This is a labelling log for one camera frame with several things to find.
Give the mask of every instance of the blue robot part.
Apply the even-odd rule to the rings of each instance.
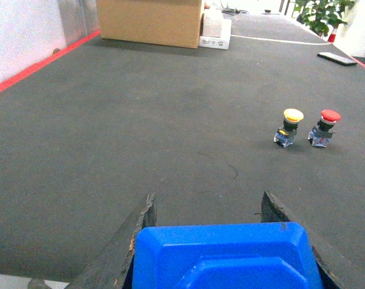
[[[313,146],[318,148],[327,148],[333,133],[334,132],[322,131],[318,127],[314,126],[308,134],[308,140]]]
[[[295,139],[297,130],[287,131],[284,126],[278,128],[275,136],[273,137],[273,141],[280,145],[282,148],[286,148],[293,144]]]
[[[322,289],[297,223],[149,227],[136,239],[133,289]]]

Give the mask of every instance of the cable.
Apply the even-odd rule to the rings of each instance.
[[[312,43],[312,42],[300,42],[300,41],[292,41],[292,40],[278,40],[278,39],[268,39],[268,38],[260,38],[260,37],[249,37],[249,36],[241,36],[241,35],[231,35],[233,37],[245,38],[245,39],[254,39],[261,41],[271,41],[271,42],[281,42],[281,43],[291,43],[291,44],[302,44],[302,45],[331,45],[331,42],[326,43]]]

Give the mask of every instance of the potted plant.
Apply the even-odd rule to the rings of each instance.
[[[327,36],[329,26],[338,28],[346,8],[351,9],[355,0],[295,0],[295,9],[300,14],[297,20],[319,36]]]

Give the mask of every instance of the mobile phone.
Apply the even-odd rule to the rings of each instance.
[[[324,59],[333,61],[335,63],[344,65],[344,66],[350,66],[350,65],[357,65],[357,62],[346,57],[342,57],[330,52],[320,52],[317,54],[317,56],[322,57]]]

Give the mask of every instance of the red tape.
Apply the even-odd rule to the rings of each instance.
[[[33,74],[34,72],[37,72],[41,68],[45,67],[46,65],[52,63],[54,60],[64,56],[65,54],[69,53],[70,51],[74,50],[75,48],[81,46],[85,42],[88,42],[92,38],[99,35],[99,30],[95,31],[94,33],[91,33],[91,35],[82,38],[81,40],[69,45],[68,47],[58,51],[57,53],[53,54],[52,56],[49,56],[48,58],[38,62],[34,63],[33,65],[27,67],[23,71],[19,72],[18,74],[10,77],[9,79],[3,81],[0,83],[0,92],[2,92],[5,89],[8,89],[9,87],[16,84],[18,81],[21,81],[22,79],[28,77],[29,75]]]

